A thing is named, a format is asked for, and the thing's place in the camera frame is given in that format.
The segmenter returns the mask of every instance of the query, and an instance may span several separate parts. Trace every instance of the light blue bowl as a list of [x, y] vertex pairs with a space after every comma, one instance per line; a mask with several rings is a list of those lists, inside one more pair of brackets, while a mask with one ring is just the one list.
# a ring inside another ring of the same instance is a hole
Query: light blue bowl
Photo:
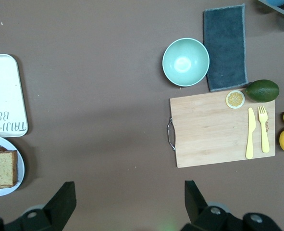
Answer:
[[166, 77], [181, 87], [200, 82], [209, 68], [209, 55], [204, 45], [193, 38], [181, 38], [173, 42], [163, 55]]

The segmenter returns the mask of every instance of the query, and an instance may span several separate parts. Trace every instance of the wooden cutting board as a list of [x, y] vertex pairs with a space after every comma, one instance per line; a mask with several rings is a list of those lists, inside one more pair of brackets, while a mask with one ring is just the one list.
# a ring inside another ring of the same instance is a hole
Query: wooden cutting board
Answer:
[[[225, 102], [229, 92], [230, 90], [170, 99], [177, 167], [247, 160], [245, 155], [250, 107], [256, 118], [253, 159], [275, 156], [275, 101], [257, 103], [246, 97], [242, 107], [231, 109]], [[261, 150], [258, 106], [265, 106], [268, 112], [268, 153]]]

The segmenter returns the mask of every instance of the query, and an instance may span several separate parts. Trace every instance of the metal handle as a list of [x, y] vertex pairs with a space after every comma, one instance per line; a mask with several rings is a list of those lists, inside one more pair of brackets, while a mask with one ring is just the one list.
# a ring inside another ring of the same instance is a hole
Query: metal handle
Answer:
[[168, 137], [168, 141], [169, 141], [169, 144], [171, 145], [173, 151], [175, 151], [175, 145], [171, 143], [171, 139], [170, 139], [170, 124], [173, 124], [173, 119], [172, 117], [170, 117], [170, 122], [169, 124], [167, 125], [167, 137]]

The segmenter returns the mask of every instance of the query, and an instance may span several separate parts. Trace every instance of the white tray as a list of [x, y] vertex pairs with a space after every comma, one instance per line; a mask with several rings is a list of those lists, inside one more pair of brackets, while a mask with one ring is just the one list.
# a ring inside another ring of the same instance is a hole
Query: white tray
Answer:
[[0, 54], [0, 137], [26, 134], [28, 123], [17, 62]]

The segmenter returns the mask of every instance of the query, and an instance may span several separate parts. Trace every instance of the yellow plastic fork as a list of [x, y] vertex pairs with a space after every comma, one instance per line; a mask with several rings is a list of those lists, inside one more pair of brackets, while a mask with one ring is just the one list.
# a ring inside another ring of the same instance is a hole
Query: yellow plastic fork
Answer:
[[269, 140], [266, 131], [266, 121], [268, 120], [268, 114], [264, 106], [258, 107], [258, 117], [261, 125], [261, 147], [263, 153], [268, 153], [270, 150]]

